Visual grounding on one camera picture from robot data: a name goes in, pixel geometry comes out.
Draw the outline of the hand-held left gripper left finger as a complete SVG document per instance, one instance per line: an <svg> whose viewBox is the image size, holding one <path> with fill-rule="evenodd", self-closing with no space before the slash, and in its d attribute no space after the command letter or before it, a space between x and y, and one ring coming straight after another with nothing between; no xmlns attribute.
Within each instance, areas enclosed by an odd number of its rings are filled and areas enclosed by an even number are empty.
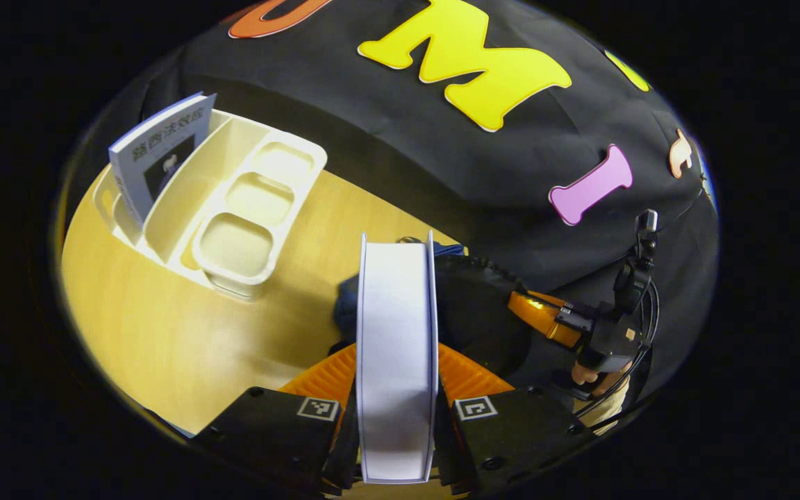
<svg viewBox="0 0 800 500"><path fill-rule="evenodd" d="M337 349L278 390L246 389L196 434L196 447L308 496L358 481L356 346Z"/></svg>

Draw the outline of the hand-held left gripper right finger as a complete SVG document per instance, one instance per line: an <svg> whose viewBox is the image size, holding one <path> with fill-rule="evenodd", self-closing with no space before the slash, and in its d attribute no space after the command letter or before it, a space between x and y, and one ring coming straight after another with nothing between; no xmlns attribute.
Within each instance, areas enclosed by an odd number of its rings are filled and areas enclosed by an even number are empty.
<svg viewBox="0 0 800 500"><path fill-rule="evenodd" d="M444 345L438 371L435 468L454 496L498 493L590 445L590 428L544 386L515 388Z"/></svg>

